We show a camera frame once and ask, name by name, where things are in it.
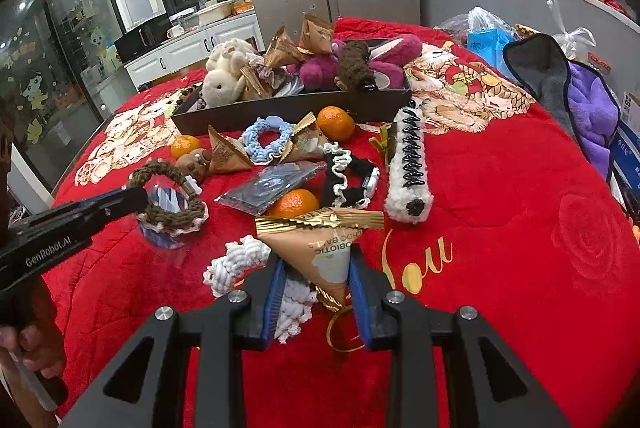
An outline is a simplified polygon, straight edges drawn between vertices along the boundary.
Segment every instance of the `cabinet door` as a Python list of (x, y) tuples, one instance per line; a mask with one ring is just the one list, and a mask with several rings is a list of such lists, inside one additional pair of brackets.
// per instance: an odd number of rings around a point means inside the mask
[(143, 58), (130, 62), (126, 66), (129, 77), (136, 88), (170, 72), (166, 67), (166, 63), (161, 59), (161, 51), (162, 49), (156, 50)]
[(258, 27), (258, 19), (255, 14), (249, 14), (242, 18), (236, 18), (230, 22), (221, 23), (207, 29), (209, 36), (217, 43), (224, 43), (231, 38), (246, 40), (258, 51), (264, 50), (262, 34)]
[(211, 44), (206, 30), (192, 32), (161, 49), (162, 62), (169, 72), (175, 72), (193, 62), (209, 58), (210, 53)]

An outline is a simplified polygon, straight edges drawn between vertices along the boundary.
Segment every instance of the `tangerine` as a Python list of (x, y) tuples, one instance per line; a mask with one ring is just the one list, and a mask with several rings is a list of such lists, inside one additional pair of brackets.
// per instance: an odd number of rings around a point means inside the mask
[(356, 124), (351, 116), (337, 106), (325, 106), (318, 112), (318, 126), (329, 140), (343, 142), (348, 141), (356, 129)]
[(316, 196), (307, 189), (294, 189), (285, 193), (267, 209), (265, 215), (270, 217), (295, 218), (311, 213), (320, 207)]
[(187, 153), (193, 152), (197, 148), (202, 148), (200, 140), (193, 135), (178, 135), (171, 144), (171, 155), (175, 159), (179, 159)]

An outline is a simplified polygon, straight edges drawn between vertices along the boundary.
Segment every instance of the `white mug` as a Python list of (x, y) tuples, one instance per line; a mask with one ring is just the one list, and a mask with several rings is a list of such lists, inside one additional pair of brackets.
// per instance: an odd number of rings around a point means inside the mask
[(178, 36), (181, 36), (184, 34), (184, 29), (182, 28), (181, 25), (176, 25), (175, 27), (171, 27), (167, 32), (166, 32), (166, 37), (171, 39), (171, 38), (177, 38)]

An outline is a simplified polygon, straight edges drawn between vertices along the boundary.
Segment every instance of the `cream plush bunny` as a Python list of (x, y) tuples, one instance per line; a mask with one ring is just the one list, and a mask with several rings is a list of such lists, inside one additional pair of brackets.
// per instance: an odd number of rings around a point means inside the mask
[(209, 71), (202, 84), (202, 97), (207, 108), (230, 104), (239, 99), (246, 80), (240, 69), (248, 65), (248, 54), (255, 53), (247, 42), (236, 38), (216, 45), (206, 69)]

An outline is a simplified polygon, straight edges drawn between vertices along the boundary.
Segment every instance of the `microwave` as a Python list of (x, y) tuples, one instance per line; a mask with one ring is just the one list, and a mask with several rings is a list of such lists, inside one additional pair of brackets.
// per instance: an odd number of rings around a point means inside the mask
[(168, 14), (160, 14), (134, 27), (114, 45), (120, 61), (127, 63), (146, 54), (166, 41), (166, 32), (172, 27)]

